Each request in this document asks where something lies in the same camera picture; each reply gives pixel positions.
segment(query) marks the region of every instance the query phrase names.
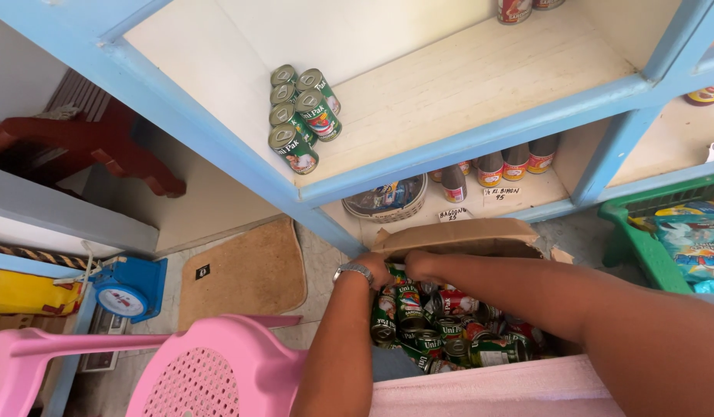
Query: yellow bag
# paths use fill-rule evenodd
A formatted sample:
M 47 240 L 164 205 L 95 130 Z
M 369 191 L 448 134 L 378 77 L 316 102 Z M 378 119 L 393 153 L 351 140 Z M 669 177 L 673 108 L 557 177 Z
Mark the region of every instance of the yellow bag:
M 69 315 L 79 308 L 81 285 L 0 270 L 0 314 Z

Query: blue snack bag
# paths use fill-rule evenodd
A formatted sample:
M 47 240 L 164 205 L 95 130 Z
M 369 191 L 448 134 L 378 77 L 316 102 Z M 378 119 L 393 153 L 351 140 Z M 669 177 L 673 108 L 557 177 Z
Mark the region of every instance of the blue snack bag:
M 656 237 L 696 292 L 714 294 L 714 214 L 654 217 Z

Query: green plastic crate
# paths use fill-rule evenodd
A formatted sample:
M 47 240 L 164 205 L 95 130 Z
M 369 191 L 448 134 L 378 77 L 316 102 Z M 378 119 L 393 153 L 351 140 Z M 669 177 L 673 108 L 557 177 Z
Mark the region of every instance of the green plastic crate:
M 714 175 L 710 175 L 603 203 L 599 217 L 614 223 L 614 232 L 602 260 L 604 266 L 635 261 L 654 288 L 682 294 L 694 292 L 663 245 L 650 233 L 630 226 L 628 216 L 652 216 L 660 209 L 713 199 Z

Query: hand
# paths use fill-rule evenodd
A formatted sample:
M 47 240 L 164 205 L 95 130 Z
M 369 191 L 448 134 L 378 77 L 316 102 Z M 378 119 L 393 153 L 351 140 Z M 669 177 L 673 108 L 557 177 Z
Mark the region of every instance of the hand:
M 393 276 L 385 266 L 385 255 L 377 252 L 365 252 L 351 260 L 350 263 L 358 263 L 370 270 L 373 289 L 380 290 L 382 286 L 393 281 Z
M 447 283 L 436 273 L 440 254 L 413 250 L 406 256 L 406 276 L 414 281 L 428 281 L 437 284 Z

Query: pink plastic chair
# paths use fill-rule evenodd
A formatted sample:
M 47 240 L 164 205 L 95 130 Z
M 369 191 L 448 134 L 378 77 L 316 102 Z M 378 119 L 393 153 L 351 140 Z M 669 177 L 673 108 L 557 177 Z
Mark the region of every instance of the pink plastic chair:
M 60 355 L 161 346 L 136 386 L 127 416 L 286 417 L 307 351 L 283 346 L 266 327 L 302 316 L 223 315 L 174 335 L 51 335 L 0 332 L 0 417 L 25 417 L 48 360 Z

